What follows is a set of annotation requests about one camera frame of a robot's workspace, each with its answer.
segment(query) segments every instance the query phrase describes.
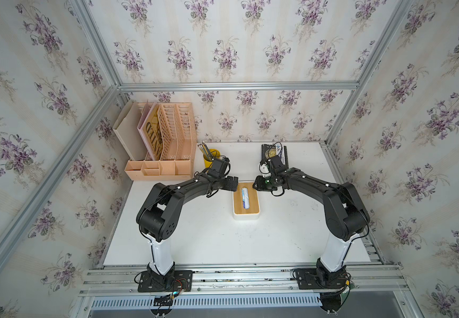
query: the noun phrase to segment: desk organizer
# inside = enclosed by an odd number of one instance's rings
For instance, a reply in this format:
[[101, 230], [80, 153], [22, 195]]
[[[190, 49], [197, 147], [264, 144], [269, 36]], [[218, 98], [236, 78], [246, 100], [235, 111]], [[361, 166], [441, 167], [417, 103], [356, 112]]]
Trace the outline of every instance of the desk organizer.
[[147, 155], [143, 161], [127, 162], [125, 172], [134, 181], [188, 180], [194, 174], [196, 128], [191, 103], [159, 104], [162, 133], [160, 160]]

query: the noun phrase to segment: white table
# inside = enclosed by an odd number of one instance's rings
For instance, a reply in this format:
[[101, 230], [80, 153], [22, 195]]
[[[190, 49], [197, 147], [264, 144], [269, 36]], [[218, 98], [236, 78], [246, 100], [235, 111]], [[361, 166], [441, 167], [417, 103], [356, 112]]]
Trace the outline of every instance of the white table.
[[[254, 181], [259, 174], [261, 143], [212, 143], [231, 163], [229, 175]], [[335, 182], [319, 143], [283, 143], [289, 166], [328, 182]], [[194, 169], [204, 168], [196, 150]], [[105, 266], [146, 265], [150, 246], [138, 231], [136, 215], [156, 182], [135, 181], [104, 260]], [[163, 182], [165, 185], [178, 183]], [[232, 192], [219, 191], [189, 201], [169, 238], [177, 264], [292, 264], [315, 263], [328, 239], [323, 205], [305, 194], [286, 190], [281, 197], [258, 192], [258, 220], [233, 219]], [[361, 240], [355, 240], [346, 262], [369, 262]]]

